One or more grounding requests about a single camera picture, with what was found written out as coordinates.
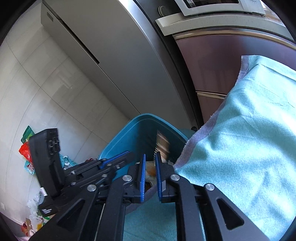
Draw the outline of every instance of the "light blue towel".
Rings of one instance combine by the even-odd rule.
[[[271,241],[280,240],[296,216],[296,72],[243,56],[237,83],[174,167],[191,183],[215,184]],[[174,204],[161,204],[154,192],[126,215],[124,241],[176,240]]]

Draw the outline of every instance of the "cabinet drawer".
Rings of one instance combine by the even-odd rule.
[[[209,118],[215,113],[215,111],[223,102],[223,99],[216,99],[204,96],[198,96],[198,100],[200,102],[200,108],[202,110],[204,123],[209,120]]]
[[[176,42],[198,91],[228,94],[237,80],[242,55],[265,56],[296,70],[296,51],[267,39],[208,35]]]

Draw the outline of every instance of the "blue laundry basket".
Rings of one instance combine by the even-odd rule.
[[[147,161],[152,161],[158,130],[170,143],[168,160],[175,163],[188,138],[170,123],[152,114],[142,114],[132,119],[105,147],[98,159],[110,158],[128,150],[135,153],[135,160],[130,165],[139,161],[143,154],[146,154]],[[115,178],[125,175],[127,171],[128,166],[118,170]]]

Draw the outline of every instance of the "red plastic bag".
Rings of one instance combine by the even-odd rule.
[[[22,146],[19,149],[19,152],[30,162],[33,164],[31,160],[31,153],[30,153],[30,148],[29,148],[29,143],[25,142],[22,144]]]

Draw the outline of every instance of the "silver screw head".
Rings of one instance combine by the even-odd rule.
[[[173,175],[171,175],[170,178],[171,178],[173,181],[179,181],[179,180],[180,180],[180,176],[177,175],[177,174],[173,174]]]
[[[124,176],[122,177],[122,179],[123,179],[124,181],[128,182],[128,181],[130,181],[130,180],[132,179],[132,177],[131,177],[130,175],[124,175]]]
[[[215,189],[215,186],[211,183],[208,183],[205,185],[205,188],[209,191],[213,191]]]
[[[95,191],[96,190],[96,185],[94,185],[94,184],[88,185],[87,190],[90,191],[90,192]]]

